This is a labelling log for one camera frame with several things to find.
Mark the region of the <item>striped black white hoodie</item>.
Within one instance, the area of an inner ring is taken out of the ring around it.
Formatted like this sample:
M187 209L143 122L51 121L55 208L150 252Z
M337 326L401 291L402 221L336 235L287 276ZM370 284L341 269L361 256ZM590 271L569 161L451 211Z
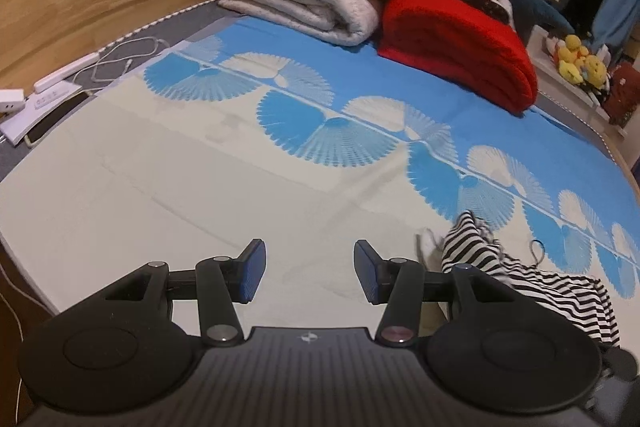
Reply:
M559 313L592 339L612 346L620 343L611 297L597 277L526 265L507 254L488 223L470 210L463 211L443 236L423 229L416 236L416 245L420 260L434 258L444 273L456 265L472 265L538 305Z

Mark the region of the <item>blue white fan-pattern bedsheet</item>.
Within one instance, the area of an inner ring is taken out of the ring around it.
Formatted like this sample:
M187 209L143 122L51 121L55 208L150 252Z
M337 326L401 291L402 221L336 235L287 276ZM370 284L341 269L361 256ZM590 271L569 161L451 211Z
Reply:
M268 248L245 326L373 326L352 245L411 257L464 210L504 249L610 293L639 344L639 206L595 145L533 108L214 4L103 49L93 98L1 150L1 240L62 311L150 260Z

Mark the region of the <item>smartphone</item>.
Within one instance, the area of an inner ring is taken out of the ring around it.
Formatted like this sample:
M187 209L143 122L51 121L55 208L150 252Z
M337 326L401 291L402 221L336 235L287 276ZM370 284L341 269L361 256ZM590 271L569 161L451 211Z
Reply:
M53 128L70 114L73 114L79 106L85 104L90 98L93 98L93 95L87 91L80 91L66 98L64 102L52 109L46 116L43 116L32 129L26 132L24 136L25 144L29 148L35 147Z

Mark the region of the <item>red folded blanket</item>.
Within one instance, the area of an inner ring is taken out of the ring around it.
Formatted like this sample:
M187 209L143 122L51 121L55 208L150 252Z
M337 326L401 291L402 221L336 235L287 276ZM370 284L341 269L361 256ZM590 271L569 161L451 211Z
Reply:
M536 72L516 32L461 0L387 0L378 54L457 83L513 115L537 98Z

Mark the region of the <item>white power strip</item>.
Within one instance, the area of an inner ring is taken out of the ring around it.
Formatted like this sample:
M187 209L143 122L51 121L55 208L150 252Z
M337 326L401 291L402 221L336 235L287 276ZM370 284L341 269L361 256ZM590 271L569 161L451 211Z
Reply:
M58 68L54 72L50 72L49 75L42 77L34 83L34 92L42 93L43 91L46 91L58 82L70 77L70 75L75 75L76 72L80 72L81 69L96 64L99 58L100 54L98 52L92 52L79 57L76 61L73 61L70 64Z

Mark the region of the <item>yellow duck plush toys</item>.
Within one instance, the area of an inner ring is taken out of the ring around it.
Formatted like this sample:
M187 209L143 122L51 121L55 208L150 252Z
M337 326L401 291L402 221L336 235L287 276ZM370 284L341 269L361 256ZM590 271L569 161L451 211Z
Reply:
M582 44L576 35L548 41L550 53L560 76L572 86L587 87L601 91L608 81L605 62Z

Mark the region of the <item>white wall charger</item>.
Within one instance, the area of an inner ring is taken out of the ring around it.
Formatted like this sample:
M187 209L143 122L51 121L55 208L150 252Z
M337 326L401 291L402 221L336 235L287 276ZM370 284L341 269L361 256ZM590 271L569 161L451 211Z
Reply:
M23 89L0 90L0 113L12 114L25 107L26 98Z

